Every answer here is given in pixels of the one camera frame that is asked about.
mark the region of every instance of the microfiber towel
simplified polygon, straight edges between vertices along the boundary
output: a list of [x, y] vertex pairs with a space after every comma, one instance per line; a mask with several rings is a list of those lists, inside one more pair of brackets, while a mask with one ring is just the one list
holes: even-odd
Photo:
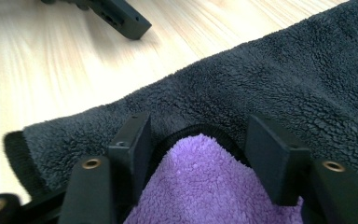
[[302, 223], [301, 204], [273, 205], [251, 168], [200, 134], [164, 156], [124, 223]]
[[112, 104], [10, 133], [6, 154], [36, 197], [65, 186], [82, 156], [102, 155], [126, 118], [143, 111], [151, 114], [153, 147], [208, 123], [244, 150], [249, 115], [260, 113], [301, 139], [313, 159], [342, 161], [358, 174], [358, 0], [200, 60]]

